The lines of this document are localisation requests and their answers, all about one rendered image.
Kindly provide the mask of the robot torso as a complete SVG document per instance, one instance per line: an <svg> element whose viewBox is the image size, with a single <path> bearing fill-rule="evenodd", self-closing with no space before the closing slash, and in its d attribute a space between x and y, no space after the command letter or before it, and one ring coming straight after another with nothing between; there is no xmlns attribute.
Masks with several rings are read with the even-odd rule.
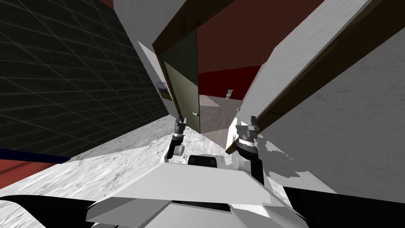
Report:
<svg viewBox="0 0 405 228"><path fill-rule="evenodd" d="M255 159L226 168L160 163L94 203L92 228L309 228Z"/></svg>

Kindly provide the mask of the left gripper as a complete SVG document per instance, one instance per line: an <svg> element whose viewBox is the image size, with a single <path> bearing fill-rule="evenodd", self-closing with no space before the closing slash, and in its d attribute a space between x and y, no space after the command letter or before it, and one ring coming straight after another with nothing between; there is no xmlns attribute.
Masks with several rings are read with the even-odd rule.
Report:
<svg viewBox="0 0 405 228"><path fill-rule="evenodd" d="M174 136L175 137L183 137L184 130L187 126L186 124L187 118L184 118L183 123L180 122L180 117L176 118L175 128L174 128Z"/></svg>

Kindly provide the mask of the olive green door leaf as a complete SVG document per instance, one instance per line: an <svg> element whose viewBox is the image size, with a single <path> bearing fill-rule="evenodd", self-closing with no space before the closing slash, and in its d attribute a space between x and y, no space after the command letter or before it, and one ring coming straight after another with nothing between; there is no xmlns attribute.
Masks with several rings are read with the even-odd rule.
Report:
<svg viewBox="0 0 405 228"><path fill-rule="evenodd" d="M200 132L197 31L194 30L162 54L180 112L187 125Z"/></svg>

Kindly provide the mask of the framed picture on wall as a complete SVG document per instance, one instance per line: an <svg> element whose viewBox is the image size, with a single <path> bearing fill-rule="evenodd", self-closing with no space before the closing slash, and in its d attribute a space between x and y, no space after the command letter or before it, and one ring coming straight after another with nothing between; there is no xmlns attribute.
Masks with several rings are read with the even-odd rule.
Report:
<svg viewBox="0 0 405 228"><path fill-rule="evenodd" d="M172 101L172 97L170 95L169 89L165 82L156 82L156 88L163 99Z"/></svg>

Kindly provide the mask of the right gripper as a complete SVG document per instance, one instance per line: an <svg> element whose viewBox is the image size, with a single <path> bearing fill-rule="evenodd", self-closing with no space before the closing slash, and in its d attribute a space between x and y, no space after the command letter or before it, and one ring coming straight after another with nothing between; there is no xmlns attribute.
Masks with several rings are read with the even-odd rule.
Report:
<svg viewBox="0 0 405 228"><path fill-rule="evenodd" d="M241 125L240 118L237 118L235 127L239 138L250 138L253 140L257 138L257 135L260 132L255 116L251 116L250 125Z"/></svg>

